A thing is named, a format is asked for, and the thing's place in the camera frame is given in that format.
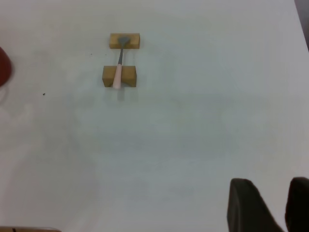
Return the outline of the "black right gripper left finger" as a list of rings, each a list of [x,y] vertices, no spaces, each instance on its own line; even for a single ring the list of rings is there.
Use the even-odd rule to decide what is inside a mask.
[[[248,179],[230,181],[227,207],[230,232],[281,232],[257,187]]]

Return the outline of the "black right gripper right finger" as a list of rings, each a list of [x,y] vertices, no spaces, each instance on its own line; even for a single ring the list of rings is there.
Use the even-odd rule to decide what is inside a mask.
[[[285,211],[285,222],[289,232],[309,231],[309,179],[295,177],[289,187]]]

